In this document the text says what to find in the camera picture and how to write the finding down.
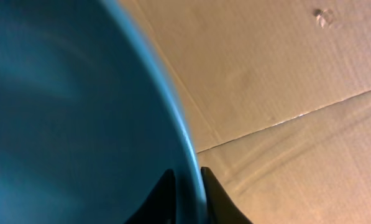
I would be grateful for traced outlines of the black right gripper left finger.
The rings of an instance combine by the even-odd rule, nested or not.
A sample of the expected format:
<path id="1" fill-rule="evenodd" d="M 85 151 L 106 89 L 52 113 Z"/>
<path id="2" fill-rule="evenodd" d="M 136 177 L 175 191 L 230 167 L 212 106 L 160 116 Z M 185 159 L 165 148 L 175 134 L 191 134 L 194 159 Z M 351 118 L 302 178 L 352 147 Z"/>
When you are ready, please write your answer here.
<path id="1" fill-rule="evenodd" d="M 167 169 L 139 209 L 125 224 L 175 224 L 176 181 L 172 169 Z"/>

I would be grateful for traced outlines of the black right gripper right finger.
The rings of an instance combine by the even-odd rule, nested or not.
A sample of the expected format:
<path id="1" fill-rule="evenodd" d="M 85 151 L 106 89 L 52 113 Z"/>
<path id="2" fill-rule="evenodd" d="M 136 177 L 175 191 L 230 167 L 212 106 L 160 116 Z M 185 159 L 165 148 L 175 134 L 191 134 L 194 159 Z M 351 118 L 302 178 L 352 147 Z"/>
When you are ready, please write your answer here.
<path id="1" fill-rule="evenodd" d="M 214 224 L 252 224 L 236 207 L 209 167 L 201 167 L 208 217 Z"/>

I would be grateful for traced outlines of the dark blue plate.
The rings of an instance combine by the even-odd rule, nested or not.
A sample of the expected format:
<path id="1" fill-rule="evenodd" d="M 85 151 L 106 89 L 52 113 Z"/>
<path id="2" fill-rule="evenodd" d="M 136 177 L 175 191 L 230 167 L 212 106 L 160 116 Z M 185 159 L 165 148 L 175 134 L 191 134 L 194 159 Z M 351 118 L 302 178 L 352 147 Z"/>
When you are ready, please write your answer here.
<path id="1" fill-rule="evenodd" d="M 206 223 L 172 83 L 117 1 L 0 1 L 0 223 L 125 223 L 165 171 Z"/>

